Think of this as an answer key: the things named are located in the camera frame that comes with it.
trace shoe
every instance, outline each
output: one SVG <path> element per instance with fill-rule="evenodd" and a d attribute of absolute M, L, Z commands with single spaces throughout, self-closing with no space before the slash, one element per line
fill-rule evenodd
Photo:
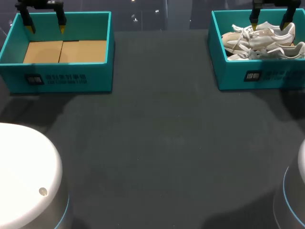
<path fill-rule="evenodd" d="M 279 26 L 264 22 L 253 31 L 252 26 L 245 28 L 232 25 L 235 32 L 222 35 L 224 49 L 233 54 L 243 53 L 240 44 L 247 48 L 261 49 L 274 42 L 290 46 L 295 38 L 295 24 L 290 23 L 283 31 Z"/>
<path fill-rule="evenodd" d="M 261 50 L 248 49 L 243 45 L 240 47 L 244 52 L 228 57 L 229 61 L 300 59 L 305 57 L 304 42 L 300 42 L 296 46 L 283 46 L 274 42 Z"/>

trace teal box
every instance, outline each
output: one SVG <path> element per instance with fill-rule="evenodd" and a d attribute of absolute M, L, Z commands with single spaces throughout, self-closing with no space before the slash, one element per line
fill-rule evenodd
<path fill-rule="evenodd" d="M 110 92 L 114 37 L 111 12 L 66 12 L 61 34 L 56 13 L 30 14 L 31 34 L 17 14 L 0 52 L 0 75 L 11 93 Z M 30 41 L 105 40 L 105 62 L 23 63 Z"/>
<path fill-rule="evenodd" d="M 261 10 L 258 24 L 265 21 L 279 25 L 286 9 Z M 251 10 L 212 11 L 208 47 L 219 90 L 305 87 L 305 59 L 228 61 L 221 35 L 250 25 Z M 305 11 L 297 9 L 294 15 L 294 44 L 305 42 Z"/>

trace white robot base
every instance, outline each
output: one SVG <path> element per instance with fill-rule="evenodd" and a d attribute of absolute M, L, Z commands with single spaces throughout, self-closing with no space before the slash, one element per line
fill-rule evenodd
<path fill-rule="evenodd" d="M 273 212 L 279 229 L 305 228 L 305 141 L 274 196 Z"/>
<path fill-rule="evenodd" d="M 0 123 L 0 229 L 70 229 L 72 204 L 52 142 Z"/>

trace dark background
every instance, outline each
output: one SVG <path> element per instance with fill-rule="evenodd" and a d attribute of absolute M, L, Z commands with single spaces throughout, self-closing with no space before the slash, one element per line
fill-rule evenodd
<path fill-rule="evenodd" d="M 13 5 L 0 2 L 5 33 Z M 66 0 L 66 11 L 112 11 L 113 92 L 13 96 L 0 80 L 0 122 L 44 133 L 61 155 L 73 229 L 275 229 L 274 192 L 305 137 L 305 95 L 220 92 L 207 30 L 197 30 L 211 10 L 250 7 Z"/>

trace dark gray mat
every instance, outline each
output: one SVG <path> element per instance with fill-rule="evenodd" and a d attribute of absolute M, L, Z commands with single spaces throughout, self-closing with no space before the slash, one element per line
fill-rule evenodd
<path fill-rule="evenodd" d="M 206 35 L 117 32 L 112 94 L 10 97 L 0 83 L 0 121 L 60 152 L 75 229 L 273 228 L 305 96 L 218 91 Z"/>

